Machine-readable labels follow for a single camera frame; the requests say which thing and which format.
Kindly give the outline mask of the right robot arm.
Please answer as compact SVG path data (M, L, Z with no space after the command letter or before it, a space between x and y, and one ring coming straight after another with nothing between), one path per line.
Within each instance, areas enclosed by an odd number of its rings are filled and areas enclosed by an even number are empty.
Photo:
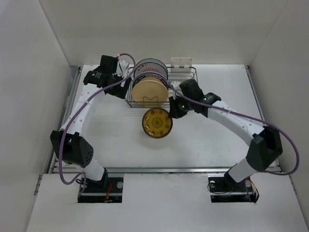
M243 185L254 173L265 171L283 153L277 129L240 116L216 94L204 94L196 80L171 82L169 87L173 90L169 117L181 118L194 111L228 128L248 145L246 157L224 174L224 186L229 191Z

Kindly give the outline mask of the beige plastic plate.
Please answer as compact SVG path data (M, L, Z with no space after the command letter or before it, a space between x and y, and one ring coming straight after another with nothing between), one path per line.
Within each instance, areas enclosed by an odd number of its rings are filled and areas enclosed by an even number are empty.
M168 97L168 89L155 80L141 81L132 89L132 98L142 106L160 106Z

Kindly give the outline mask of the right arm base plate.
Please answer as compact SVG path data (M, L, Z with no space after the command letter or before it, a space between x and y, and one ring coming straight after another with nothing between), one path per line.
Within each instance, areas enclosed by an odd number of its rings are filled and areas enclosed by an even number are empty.
M212 203L257 203L260 194L250 178L229 186L223 176L208 177L208 191Z

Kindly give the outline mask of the small yellow patterned plate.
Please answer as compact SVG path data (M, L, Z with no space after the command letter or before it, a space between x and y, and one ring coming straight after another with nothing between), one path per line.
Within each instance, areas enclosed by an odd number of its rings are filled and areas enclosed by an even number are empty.
M167 136L173 127L169 112L163 108L151 108L142 118L144 132L152 138L163 138Z

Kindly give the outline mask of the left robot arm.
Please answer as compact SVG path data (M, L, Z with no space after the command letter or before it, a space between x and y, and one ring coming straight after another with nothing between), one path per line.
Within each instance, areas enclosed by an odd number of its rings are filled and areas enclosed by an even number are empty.
M67 121L50 135L58 159L59 176L65 185L81 176L84 184L91 184L96 191L104 191L108 186L108 171L94 158L94 149L85 136L96 108L106 94L120 99L126 96L134 65L121 57L122 54L101 56L100 64L85 75L79 98ZM67 181L64 163L79 166L82 171Z

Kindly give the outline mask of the white plate blue rim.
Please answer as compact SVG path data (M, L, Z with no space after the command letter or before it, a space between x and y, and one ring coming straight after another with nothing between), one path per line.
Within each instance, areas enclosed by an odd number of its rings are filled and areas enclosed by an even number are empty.
M139 82L141 82L142 80L144 80L144 79L146 79L148 77L154 78L154 80L157 80L157 81L161 82L165 86L166 89L169 88L168 87L168 79L165 76L163 76L163 75L161 75L159 73L155 73L155 72L145 72L145 73L142 73L142 74L138 75L137 77L135 77L133 79L132 86L134 87Z

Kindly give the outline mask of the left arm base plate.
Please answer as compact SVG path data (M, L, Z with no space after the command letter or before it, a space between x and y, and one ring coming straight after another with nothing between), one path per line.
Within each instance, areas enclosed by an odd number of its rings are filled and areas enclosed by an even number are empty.
M107 186L91 182L89 179L77 179L80 185L78 203L122 203L124 177L112 176L108 178Z

